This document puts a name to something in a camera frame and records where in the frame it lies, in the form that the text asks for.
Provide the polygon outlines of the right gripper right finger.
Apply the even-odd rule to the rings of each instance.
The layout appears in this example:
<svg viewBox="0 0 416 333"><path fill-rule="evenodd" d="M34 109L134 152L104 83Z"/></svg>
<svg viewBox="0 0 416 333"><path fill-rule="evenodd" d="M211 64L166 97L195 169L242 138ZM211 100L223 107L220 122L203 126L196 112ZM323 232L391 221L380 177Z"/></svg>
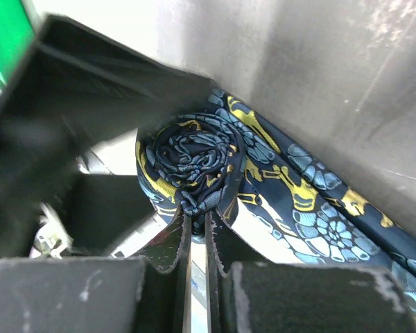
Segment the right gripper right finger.
<svg viewBox="0 0 416 333"><path fill-rule="evenodd" d="M416 332L386 270L274 264L216 212L205 236L210 332Z"/></svg>

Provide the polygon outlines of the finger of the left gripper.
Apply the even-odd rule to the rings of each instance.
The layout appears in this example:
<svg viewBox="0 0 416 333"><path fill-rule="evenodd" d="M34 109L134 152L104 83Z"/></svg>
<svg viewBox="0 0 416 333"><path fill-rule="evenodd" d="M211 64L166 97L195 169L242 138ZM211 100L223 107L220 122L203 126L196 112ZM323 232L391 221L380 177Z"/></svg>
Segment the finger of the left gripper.
<svg viewBox="0 0 416 333"><path fill-rule="evenodd" d="M156 62L49 15L0 95L0 257L27 254L41 203L99 142L195 110L210 78Z"/></svg>

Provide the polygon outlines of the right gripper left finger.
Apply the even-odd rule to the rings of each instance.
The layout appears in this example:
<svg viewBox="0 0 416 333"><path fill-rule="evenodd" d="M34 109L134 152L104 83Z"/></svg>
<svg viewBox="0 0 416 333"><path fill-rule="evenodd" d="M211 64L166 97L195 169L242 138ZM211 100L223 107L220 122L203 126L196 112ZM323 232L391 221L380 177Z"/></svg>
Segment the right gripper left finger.
<svg viewBox="0 0 416 333"><path fill-rule="evenodd" d="M189 332L191 224L134 257L0 259L0 332Z"/></svg>

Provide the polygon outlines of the blue floral tie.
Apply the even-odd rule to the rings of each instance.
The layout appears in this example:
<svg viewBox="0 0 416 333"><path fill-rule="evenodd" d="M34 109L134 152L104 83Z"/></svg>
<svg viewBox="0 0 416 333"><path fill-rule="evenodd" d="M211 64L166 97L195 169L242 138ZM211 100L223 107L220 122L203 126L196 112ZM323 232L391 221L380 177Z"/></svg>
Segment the blue floral tie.
<svg viewBox="0 0 416 333"><path fill-rule="evenodd" d="M416 239L236 97L214 89L201 110L139 136L136 160L165 222L182 210L200 233L206 213L233 224L243 204L292 262L390 269L416 320Z"/></svg>

